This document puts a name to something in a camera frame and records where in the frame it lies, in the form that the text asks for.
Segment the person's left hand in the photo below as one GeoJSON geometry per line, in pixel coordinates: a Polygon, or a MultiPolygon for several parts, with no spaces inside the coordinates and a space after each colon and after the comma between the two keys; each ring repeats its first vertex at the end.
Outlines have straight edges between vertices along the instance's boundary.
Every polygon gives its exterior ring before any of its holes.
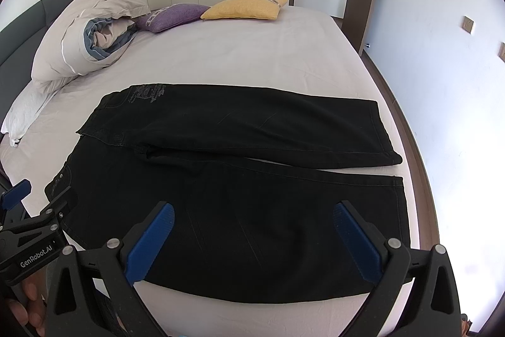
{"type": "Polygon", "coordinates": [[[21,282],[21,290],[26,298],[26,303],[9,300],[9,308],[22,326],[30,324],[39,336],[45,336],[47,280],[46,269],[30,275],[21,282]]]}

